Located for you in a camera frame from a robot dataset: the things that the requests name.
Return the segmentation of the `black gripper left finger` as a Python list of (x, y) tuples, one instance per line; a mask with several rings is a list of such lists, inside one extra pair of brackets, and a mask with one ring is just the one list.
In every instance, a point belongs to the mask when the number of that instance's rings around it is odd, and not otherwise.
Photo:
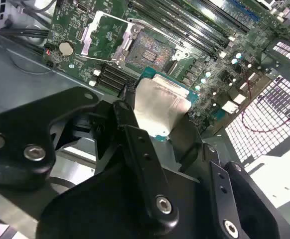
[(43, 186), (55, 165), (55, 152), (76, 142), (79, 132), (94, 139), (104, 164), (100, 173), (141, 159), (159, 161), (128, 103), (108, 103), (86, 88), (74, 87), (0, 113), (0, 186)]

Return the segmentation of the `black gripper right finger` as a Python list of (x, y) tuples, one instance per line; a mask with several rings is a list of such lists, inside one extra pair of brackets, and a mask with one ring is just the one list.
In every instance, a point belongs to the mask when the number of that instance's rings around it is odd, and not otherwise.
[(202, 141), (183, 116), (169, 135), (179, 172), (199, 181), (213, 239), (290, 239), (290, 224), (234, 161), (220, 162), (215, 147)]

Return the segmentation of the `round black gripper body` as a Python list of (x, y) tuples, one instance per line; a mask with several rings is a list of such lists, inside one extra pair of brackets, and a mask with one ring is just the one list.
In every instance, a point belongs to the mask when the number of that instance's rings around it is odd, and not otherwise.
[(207, 181), (165, 170), (159, 161), (117, 164), (54, 199), (38, 223), (38, 239), (215, 239), (221, 232)]

